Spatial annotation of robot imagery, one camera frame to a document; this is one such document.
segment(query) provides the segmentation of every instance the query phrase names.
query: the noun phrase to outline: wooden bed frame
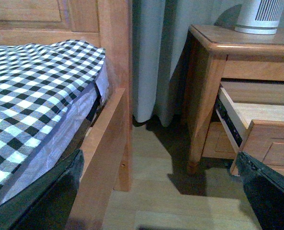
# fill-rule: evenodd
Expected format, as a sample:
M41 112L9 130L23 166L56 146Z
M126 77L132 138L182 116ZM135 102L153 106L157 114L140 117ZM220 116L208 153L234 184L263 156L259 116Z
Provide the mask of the wooden bed frame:
M52 44L67 39L104 47L108 74L120 80L83 141L83 176L66 226L100 229L113 187L130 189L131 1L0 1L0 45Z

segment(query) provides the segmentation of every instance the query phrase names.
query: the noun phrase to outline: black object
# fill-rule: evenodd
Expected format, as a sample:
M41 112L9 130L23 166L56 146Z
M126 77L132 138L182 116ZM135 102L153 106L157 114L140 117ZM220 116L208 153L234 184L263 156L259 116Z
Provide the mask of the black object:
M245 152L236 165L243 189L263 230L284 230L284 176Z
M74 151L0 206L0 230L62 230L83 171L83 153Z
M218 110L220 117L226 122L226 125L227 125L229 131L231 132L231 134L233 135L233 138L235 139L236 144L238 145L238 147L240 147L240 145L242 143L242 138L241 138L240 134L238 133L234 123L230 119L230 117L227 113L227 110L226 110L225 106L223 105L223 103L221 102L219 97L216 98L214 106L215 106L215 109Z

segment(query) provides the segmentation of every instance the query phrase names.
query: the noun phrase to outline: nightstand top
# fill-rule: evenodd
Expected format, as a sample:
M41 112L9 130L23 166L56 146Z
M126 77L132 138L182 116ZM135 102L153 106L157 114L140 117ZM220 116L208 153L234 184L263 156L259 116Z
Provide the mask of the nightstand top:
M190 32L213 53L284 56L284 29L273 35L245 34L211 25L191 25Z

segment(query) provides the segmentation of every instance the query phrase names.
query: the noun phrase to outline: white mattress cover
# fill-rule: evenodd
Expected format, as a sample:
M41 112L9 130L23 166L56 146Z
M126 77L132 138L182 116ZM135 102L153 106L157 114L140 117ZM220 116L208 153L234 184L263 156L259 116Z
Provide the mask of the white mattress cover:
M107 89L109 86L106 64L103 65L96 79L96 84L102 96L101 102L104 102L108 97ZM0 189L0 205L53 168L90 112L96 98L94 85L88 85L80 96L73 101L67 113L54 129Z

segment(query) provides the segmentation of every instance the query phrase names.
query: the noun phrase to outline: nightstand leg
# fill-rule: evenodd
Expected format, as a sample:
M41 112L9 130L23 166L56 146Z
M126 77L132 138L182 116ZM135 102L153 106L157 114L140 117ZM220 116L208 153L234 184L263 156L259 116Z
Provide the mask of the nightstand leg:
M191 148L187 166L188 174L196 172L204 148L214 102L226 63L226 55L211 55L203 49L198 52L197 66L192 72L192 99L189 107L188 126Z

